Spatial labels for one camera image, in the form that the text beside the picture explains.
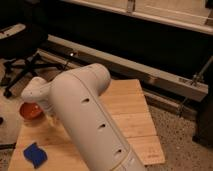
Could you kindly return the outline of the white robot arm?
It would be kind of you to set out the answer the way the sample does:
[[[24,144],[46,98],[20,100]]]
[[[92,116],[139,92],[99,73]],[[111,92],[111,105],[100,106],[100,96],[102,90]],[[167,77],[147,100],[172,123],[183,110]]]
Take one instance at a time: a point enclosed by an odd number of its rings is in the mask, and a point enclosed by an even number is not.
[[[71,69],[48,82],[34,77],[21,97],[59,118],[90,171],[146,171],[100,101],[111,82],[99,63]]]

